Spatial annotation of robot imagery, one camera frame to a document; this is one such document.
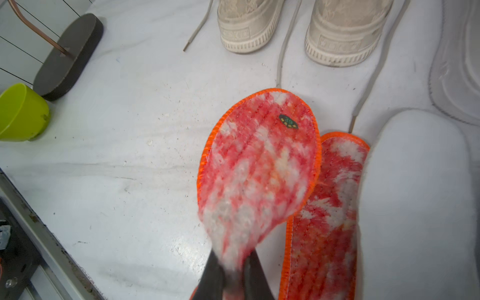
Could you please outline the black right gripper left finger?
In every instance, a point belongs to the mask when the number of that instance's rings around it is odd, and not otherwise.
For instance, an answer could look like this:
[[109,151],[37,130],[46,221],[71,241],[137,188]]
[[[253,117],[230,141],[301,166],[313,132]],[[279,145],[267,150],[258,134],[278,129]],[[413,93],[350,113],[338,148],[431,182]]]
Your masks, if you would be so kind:
[[225,272],[214,251],[207,259],[200,282],[191,295],[192,300],[222,300]]

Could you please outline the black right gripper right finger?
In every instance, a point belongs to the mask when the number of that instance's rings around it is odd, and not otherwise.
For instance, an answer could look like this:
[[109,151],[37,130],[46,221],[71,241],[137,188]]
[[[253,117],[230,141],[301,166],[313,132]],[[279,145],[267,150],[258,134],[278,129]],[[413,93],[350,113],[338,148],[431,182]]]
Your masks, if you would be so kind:
[[245,300],[275,300],[255,249],[246,258],[243,275]]

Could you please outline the red translucent shoe insole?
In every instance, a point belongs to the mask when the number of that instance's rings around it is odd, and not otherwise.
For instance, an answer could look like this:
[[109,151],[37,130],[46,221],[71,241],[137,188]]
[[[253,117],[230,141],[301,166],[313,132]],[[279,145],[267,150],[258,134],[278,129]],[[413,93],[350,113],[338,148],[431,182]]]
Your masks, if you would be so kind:
[[345,132],[321,137],[321,172],[302,210],[289,218],[280,300],[352,300],[357,194],[370,147]]

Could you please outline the grey shoe insole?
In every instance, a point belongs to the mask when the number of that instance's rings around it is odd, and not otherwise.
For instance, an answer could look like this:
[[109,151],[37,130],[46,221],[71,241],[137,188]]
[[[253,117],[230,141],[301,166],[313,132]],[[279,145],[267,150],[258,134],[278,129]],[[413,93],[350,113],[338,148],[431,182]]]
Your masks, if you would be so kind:
[[480,125],[480,2],[443,1],[441,38],[429,73],[434,106]]
[[393,116],[358,192],[358,300],[477,300],[478,210],[470,149],[453,122]]

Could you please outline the beige sneaker red label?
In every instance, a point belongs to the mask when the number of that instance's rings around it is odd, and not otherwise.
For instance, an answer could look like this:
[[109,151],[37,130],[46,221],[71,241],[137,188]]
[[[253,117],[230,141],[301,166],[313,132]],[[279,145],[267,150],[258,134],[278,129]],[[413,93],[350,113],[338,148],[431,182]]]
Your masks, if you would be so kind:
[[[273,37],[285,1],[218,1],[217,22],[222,45],[231,53],[245,55],[265,47]],[[277,60],[276,88],[282,88],[282,71],[286,50],[303,1],[297,1]],[[188,39],[183,52],[195,40],[210,16],[214,1]]]
[[316,1],[306,37],[308,57],[323,66],[346,68],[376,49],[393,1]]

